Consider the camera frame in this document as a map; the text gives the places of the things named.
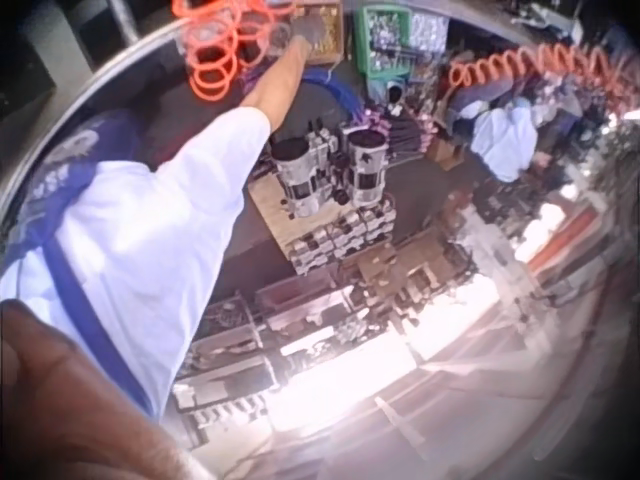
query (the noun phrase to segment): skin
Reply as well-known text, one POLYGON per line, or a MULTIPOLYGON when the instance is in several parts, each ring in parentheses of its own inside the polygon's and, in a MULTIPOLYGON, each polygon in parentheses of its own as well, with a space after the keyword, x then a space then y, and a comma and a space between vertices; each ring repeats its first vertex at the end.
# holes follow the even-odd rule
MULTIPOLYGON (((243 106, 277 129, 311 45, 295 36, 243 106)), ((0 304, 2 478, 214 478, 143 416, 71 340, 21 302, 0 304)))

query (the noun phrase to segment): hand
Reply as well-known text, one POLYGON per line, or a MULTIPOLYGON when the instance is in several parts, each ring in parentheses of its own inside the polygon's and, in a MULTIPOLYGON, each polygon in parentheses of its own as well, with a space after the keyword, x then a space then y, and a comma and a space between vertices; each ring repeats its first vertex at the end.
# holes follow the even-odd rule
POLYGON ((311 47, 321 43, 326 34, 327 29, 320 15, 305 15, 291 21, 291 37, 303 37, 311 47))

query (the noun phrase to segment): white sleeve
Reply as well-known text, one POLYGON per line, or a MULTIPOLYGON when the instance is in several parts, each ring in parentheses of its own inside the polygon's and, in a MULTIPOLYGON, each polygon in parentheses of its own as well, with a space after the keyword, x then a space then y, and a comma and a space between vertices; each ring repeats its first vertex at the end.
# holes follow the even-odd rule
POLYGON ((193 207, 218 215, 242 197, 242 187, 271 134, 267 116, 239 107, 216 118, 156 172, 178 186, 193 207))

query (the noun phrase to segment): cable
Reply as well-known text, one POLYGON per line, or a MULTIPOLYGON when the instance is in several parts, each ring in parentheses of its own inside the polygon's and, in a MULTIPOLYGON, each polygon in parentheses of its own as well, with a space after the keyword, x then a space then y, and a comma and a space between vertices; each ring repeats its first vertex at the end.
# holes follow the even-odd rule
POLYGON ((244 6, 235 0, 209 0, 193 8, 185 3, 173 0, 171 10, 176 17, 191 20, 182 35, 189 85, 198 97, 210 102, 224 98, 239 69, 251 68, 262 61, 276 17, 295 10, 295 2, 270 6, 266 0, 247 0, 244 6), (246 12, 259 14, 264 22, 244 19, 246 12), (255 42, 260 49, 251 62, 238 56, 241 42, 255 42))
POLYGON ((634 78, 633 75, 621 75, 629 58, 622 58, 614 68, 609 64, 604 50, 599 47, 587 51, 561 43, 542 44, 536 48, 507 50, 469 64, 454 63, 449 70, 449 82, 453 86, 469 87, 497 80, 503 75, 524 76, 532 68, 540 74, 572 73, 583 86, 604 89, 611 110, 622 114, 636 109, 640 104, 638 86, 627 80, 629 77, 634 78))

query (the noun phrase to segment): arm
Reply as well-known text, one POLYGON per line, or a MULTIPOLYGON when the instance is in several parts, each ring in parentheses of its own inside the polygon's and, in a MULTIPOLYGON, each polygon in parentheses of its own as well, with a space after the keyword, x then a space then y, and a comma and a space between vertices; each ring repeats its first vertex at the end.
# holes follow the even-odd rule
POLYGON ((311 44, 307 40, 293 37, 284 55, 258 80, 240 106, 262 111, 269 119, 271 131, 277 130, 293 103, 310 53, 311 44))

